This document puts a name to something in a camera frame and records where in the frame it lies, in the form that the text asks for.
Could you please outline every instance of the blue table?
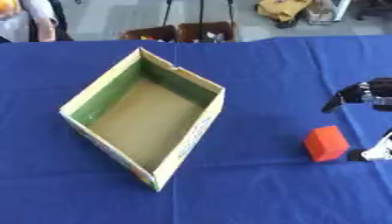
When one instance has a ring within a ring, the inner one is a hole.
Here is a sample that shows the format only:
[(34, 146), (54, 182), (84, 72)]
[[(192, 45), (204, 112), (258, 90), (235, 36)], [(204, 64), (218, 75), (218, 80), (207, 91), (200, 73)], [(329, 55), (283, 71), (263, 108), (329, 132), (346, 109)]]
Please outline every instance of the blue table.
[[(161, 193), (76, 134), (59, 107), (138, 46), (227, 88), (225, 108)], [(314, 164), (302, 145), (338, 125), (373, 146), (392, 114), (335, 91), (392, 74), (392, 37), (253, 43), (0, 45), (0, 223), (392, 223), (392, 162)]]

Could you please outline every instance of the orange cube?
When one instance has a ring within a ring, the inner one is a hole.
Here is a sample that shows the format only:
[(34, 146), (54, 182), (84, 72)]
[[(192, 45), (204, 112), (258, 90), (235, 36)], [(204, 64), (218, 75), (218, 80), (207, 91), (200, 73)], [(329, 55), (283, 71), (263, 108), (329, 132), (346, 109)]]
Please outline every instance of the orange cube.
[(349, 147), (336, 126), (313, 129), (304, 140), (313, 161), (327, 161), (340, 157)]

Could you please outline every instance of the floor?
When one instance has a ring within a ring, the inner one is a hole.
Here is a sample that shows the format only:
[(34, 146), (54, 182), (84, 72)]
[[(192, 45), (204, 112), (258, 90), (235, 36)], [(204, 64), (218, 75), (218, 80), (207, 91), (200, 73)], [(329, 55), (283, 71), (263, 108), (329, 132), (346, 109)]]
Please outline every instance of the floor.
[[(165, 0), (62, 0), (69, 32), (76, 40), (117, 39), (125, 30), (147, 28), (163, 22)], [(274, 23), (254, 12), (257, 0), (234, 0), (235, 22), (239, 24), (240, 41), (253, 41), (277, 36), (374, 35), (391, 34), (388, 17), (367, 17), (356, 21), (355, 4), (343, 20), (332, 25), (308, 25), (300, 22), (290, 29), (277, 29)], [(206, 0), (206, 21), (228, 20), (226, 0)], [(173, 0), (168, 24), (198, 21), (199, 1)]]

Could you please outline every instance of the brown box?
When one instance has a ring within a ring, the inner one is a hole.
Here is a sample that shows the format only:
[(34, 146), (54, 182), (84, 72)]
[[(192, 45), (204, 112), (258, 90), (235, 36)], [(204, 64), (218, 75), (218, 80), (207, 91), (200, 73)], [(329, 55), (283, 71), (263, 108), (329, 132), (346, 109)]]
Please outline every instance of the brown box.
[[(203, 31), (213, 34), (224, 33), (225, 41), (235, 41), (234, 28), (229, 22), (204, 23)], [(178, 26), (178, 42), (192, 43), (195, 39), (200, 38), (199, 24), (180, 24)]]
[(164, 42), (177, 42), (177, 30), (173, 25), (125, 31), (120, 36), (120, 39), (141, 39), (142, 36), (156, 40), (162, 39)]

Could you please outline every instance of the open cardboard box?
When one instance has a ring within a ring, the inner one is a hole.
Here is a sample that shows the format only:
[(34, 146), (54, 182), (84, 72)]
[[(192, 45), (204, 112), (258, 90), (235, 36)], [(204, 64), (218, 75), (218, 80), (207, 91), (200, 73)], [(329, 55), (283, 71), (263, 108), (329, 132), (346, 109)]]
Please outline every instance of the open cardboard box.
[(136, 49), (60, 113), (160, 191), (221, 112), (225, 88)]

